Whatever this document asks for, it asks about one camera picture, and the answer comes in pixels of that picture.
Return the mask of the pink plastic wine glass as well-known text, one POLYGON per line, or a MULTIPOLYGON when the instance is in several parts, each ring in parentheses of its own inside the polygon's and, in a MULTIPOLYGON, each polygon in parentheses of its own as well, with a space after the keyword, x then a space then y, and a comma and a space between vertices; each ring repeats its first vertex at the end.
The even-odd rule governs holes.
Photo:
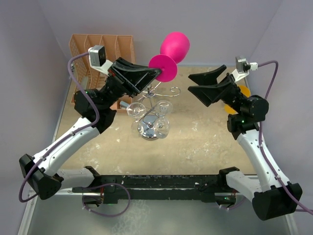
POLYGON ((148 67, 161 70, 156 77, 159 82, 170 82, 178 73, 178 63, 187 55, 190 49, 190 41, 182 32, 168 34, 161 44, 160 52, 149 62, 148 67))

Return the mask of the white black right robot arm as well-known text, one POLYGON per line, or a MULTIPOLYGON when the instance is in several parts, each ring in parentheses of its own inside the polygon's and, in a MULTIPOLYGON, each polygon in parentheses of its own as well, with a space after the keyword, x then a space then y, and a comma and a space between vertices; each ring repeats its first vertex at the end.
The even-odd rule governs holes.
POLYGON ((291 183, 267 149, 260 125, 268 113, 269 103, 258 95, 250 95, 247 87, 237 85, 236 81, 247 73, 235 70, 218 82, 217 78, 225 69, 223 65, 213 71, 189 75, 195 85, 188 91, 205 106, 222 101, 233 110, 228 114, 228 131, 247 154, 258 181, 237 169, 225 170, 217 180, 218 188, 241 193, 252 203, 261 220, 293 213, 303 191, 298 183, 291 183))

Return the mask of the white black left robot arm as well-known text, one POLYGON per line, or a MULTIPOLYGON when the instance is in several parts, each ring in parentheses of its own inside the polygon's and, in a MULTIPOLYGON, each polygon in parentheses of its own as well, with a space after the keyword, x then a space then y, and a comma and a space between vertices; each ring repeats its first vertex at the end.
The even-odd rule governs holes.
POLYGON ((24 154, 19 164, 24 176, 23 185, 29 184, 42 200, 52 197, 62 188, 84 187, 90 192, 99 190, 101 181, 95 171, 84 167, 61 174, 60 167, 78 149, 106 131, 116 115, 112 105, 122 96, 135 97, 150 85, 162 70, 141 66, 119 57, 114 62, 101 56, 89 56, 90 67, 107 75, 100 89, 84 90, 75 94, 74 109, 81 115, 75 124, 50 146, 33 156, 24 154))

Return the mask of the orange plastic wine glass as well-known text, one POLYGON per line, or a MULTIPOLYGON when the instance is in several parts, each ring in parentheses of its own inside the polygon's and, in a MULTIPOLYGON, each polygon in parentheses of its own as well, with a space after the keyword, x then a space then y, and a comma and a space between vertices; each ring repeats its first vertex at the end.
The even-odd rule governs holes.
MULTIPOLYGON (((247 86, 238 85, 238 88, 240 90, 240 98, 249 98, 251 96, 251 91, 247 86)), ((232 108, 228 104, 224 105, 224 110, 230 115, 235 115, 238 113, 234 108, 232 108)))

